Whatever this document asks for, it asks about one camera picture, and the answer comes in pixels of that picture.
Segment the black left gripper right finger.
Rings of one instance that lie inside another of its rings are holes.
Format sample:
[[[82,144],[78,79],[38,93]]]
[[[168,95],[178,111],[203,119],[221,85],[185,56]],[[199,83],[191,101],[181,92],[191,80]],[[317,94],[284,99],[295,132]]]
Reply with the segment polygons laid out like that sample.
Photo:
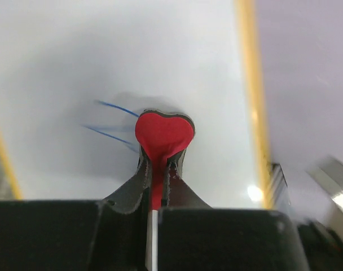
[[[206,204],[182,179],[184,155],[167,159],[162,185],[162,207],[209,209]]]

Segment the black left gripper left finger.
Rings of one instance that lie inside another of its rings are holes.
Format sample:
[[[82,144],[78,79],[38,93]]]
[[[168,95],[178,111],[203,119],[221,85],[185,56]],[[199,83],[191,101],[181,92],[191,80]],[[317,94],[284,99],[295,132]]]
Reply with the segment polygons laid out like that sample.
[[[152,182],[152,165],[148,158],[139,161],[136,173],[111,195],[103,199],[117,213],[130,214],[140,206]]]

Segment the yellow framed whiteboard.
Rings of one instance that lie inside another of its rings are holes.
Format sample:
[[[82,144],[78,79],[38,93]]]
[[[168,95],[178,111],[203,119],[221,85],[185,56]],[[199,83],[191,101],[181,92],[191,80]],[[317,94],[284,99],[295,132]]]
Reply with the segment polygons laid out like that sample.
[[[253,1],[0,1],[0,157],[17,199],[96,199],[135,172],[147,108],[195,123],[185,182],[272,208]]]

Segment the black whiteboard stand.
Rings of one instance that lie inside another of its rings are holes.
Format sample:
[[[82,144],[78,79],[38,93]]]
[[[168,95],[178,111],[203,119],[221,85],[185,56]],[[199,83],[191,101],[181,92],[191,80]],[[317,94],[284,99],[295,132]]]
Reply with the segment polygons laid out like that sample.
[[[288,185],[282,166],[279,163],[271,164],[271,185],[272,203],[275,209],[280,212],[289,213],[291,203],[288,193]]]

